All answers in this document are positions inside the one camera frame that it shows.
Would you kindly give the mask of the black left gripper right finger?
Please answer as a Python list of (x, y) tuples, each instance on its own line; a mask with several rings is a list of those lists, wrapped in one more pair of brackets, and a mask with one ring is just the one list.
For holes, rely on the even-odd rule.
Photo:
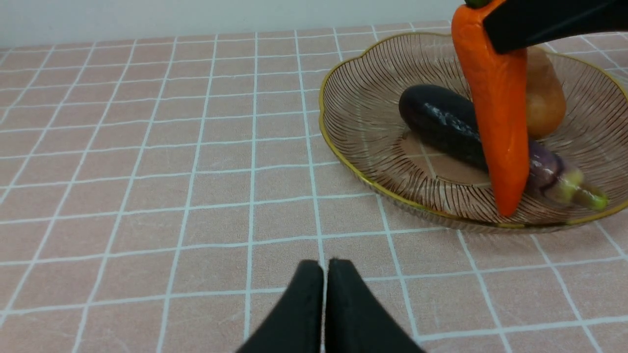
[(325, 350), (328, 353), (423, 353), (384, 309), (348, 259), (328, 264)]

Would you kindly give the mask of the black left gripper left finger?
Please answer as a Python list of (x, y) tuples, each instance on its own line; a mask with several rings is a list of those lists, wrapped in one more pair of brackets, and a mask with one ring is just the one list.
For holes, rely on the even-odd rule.
[(324, 273), (314, 260), (298, 264), (280, 300), (238, 353), (318, 353)]

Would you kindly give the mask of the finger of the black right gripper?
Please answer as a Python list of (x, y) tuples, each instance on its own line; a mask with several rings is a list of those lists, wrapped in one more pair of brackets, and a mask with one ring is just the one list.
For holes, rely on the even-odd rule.
[(496, 52), (628, 29), (626, 0), (506, 0), (484, 19)]

